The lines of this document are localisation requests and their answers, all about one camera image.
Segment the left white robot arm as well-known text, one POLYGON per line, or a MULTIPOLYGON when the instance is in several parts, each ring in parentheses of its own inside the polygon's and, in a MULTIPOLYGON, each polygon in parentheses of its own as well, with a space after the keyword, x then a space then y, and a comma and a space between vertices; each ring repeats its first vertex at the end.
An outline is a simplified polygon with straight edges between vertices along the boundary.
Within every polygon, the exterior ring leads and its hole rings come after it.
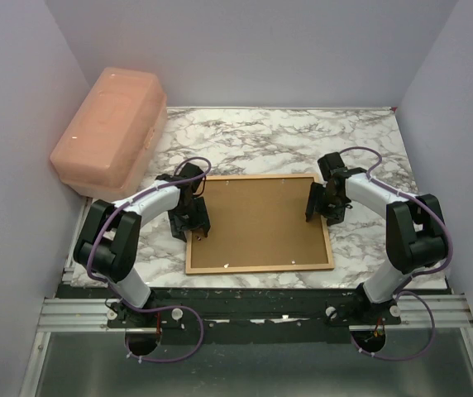
POLYGON ((211 224, 203 189, 211 168, 208 159, 195 156, 138 193, 90 206, 73 258, 90 279, 108 286, 138 327, 149 325, 158 311, 150 302, 151 288, 135 269, 141 229, 167 213, 173 238, 186 242, 187 234, 196 231, 207 237, 211 224))

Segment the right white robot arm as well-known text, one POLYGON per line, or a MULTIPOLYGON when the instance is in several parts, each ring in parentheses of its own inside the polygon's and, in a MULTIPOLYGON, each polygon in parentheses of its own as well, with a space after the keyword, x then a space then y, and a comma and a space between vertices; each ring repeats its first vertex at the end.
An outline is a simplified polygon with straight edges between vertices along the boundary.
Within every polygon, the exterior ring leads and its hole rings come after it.
POLYGON ((452 259, 453 245, 438 199, 431 194, 412 195, 372 176, 374 169, 349 168, 342 151, 324 155, 318 168, 322 184, 310 185, 305 211, 307 221, 319 214, 328 226, 344 221, 356 202, 385 220, 386 261, 358 287, 360 299, 352 304, 354 318, 373 323, 382 305, 399 294, 411 280, 444 270, 452 259))

